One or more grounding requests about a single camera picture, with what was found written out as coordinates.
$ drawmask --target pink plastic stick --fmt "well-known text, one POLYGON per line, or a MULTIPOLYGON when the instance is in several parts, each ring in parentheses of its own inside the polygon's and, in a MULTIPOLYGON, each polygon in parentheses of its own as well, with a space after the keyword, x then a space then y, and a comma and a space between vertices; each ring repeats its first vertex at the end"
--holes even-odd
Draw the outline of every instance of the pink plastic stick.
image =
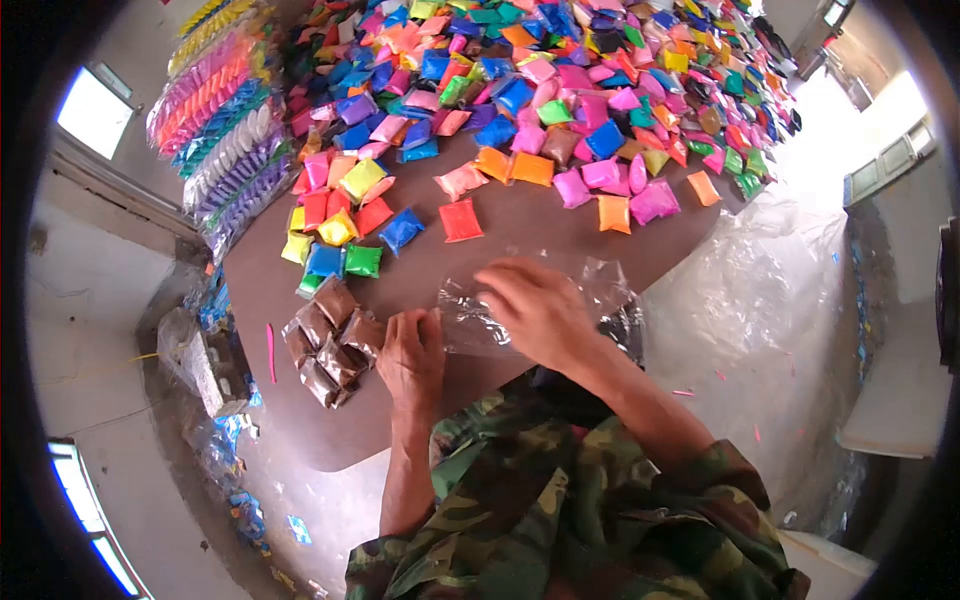
POLYGON ((274 326, 267 323, 267 355, 270 357, 270 380, 276 383, 276 366, 274 365, 274 326))

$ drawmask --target window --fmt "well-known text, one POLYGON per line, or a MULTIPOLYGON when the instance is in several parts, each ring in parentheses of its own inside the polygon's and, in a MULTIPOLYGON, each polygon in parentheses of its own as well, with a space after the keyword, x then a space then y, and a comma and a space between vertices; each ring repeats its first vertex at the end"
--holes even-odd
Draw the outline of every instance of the window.
POLYGON ((113 532, 110 530, 104 511, 100 507, 100 501, 97 500, 97 495, 93 492, 90 478, 86 474, 84 460, 78 454, 77 447, 62 442, 50 442, 48 445, 54 470, 60 478, 60 484, 66 491, 67 498, 77 514, 77 519, 80 520, 89 534, 90 542, 103 559, 104 566, 113 573, 117 582, 131 598, 140 600, 153 598, 144 587, 143 582, 140 581, 133 567, 130 566, 126 555, 120 548, 120 544, 113 537, 113 532))
MULTIPOLYGON (((122 85, 119 88, 121 93, 124 89, 129 90, 105 65, 103 68, 122 85)), ((86 67, 81 67, 63 101, 57 123, 97 154, 110 160, 132 115, 133 108, 130 105, 102 84, 86 67)))

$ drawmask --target brown powder packet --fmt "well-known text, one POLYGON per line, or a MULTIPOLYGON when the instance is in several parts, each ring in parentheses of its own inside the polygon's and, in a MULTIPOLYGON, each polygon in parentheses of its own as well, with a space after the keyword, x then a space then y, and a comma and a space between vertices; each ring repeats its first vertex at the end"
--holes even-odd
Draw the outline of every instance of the brown powder packet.
POLYGON ((350 360, 333 338, 328 339, 324 347, 317 352, 317 363, 341 388, 349 385, 363 370, 362 366, 350 360))
POLYGON ((330 379, 330 376, 321 369, 317 359, 310 357, 300 367, 300 383, 305 385, 310 393, 320 401, 324 408, 333 405, 340 388, 330 379))
POLYGON ((303 366, 308 357, 317 353, 306 337, 306 333, 300 328, 300 321, 296 317, 284 326, 280 333, 283 335, 283 343, 290 350, 290 356, 294 359, 294 367, 297 369, 303 366))
POLYGON ((566 165, 573 156, 573 149, 577 147, 581 137, 583 136, 579 133, 561 127, 550 128, 546 141, 540 148, 540 155, 553 160, 561 171, 566 171, 566 165))
POLYGON ((360 350, 372 363, 376 360, 377 353, 383 349, 386 337, 387 327, 375 319, 372 313, 358 308, 350 315, 350 320, 340 335, 340 344, 360 350))
POLYGON ((313 295, 313 301, 320 306, 335 329, 339 329, 353 313, 353 309, 360 306, 347 285, 335 276, 327 277, 320 284, 313 295))
POLYGON ((297 312, 300 328, 314 348, 323 348, 326 338, 333 334, 333 325, 324 316, 316 302, 308 302, 297 312))

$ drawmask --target human arm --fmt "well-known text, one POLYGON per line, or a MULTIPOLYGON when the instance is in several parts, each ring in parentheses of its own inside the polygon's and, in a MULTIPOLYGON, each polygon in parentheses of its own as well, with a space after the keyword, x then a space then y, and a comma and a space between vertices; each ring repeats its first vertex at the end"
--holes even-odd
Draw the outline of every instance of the human arm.
POLYGON ((376 368, 394 398, 380 535, 412 534, 433 512, 429 445, 444 377, 439 310, 391 317, 376 368))
POLYGON ((714 439, 696 417, 600 335, 576 286, 526 258, 495 260, 476 274, 514 347, 601 398, 660 470, 684 464, 714 439))

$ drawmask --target hand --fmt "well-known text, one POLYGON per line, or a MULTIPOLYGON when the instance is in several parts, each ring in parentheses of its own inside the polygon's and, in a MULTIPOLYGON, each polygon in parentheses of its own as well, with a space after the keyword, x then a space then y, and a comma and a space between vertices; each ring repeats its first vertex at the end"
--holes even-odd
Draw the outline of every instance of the hand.
POLYGON ((547 369, 564 372, 603 340, 573 282, 535 260, 499 258, 474 278, 492 288, 478 299, 514 348, 547 369))
POLYGON ((390 318, 376 370, 394 397, 395 413, 431 418, 443 386, 444 359, 439 308, 390 318))

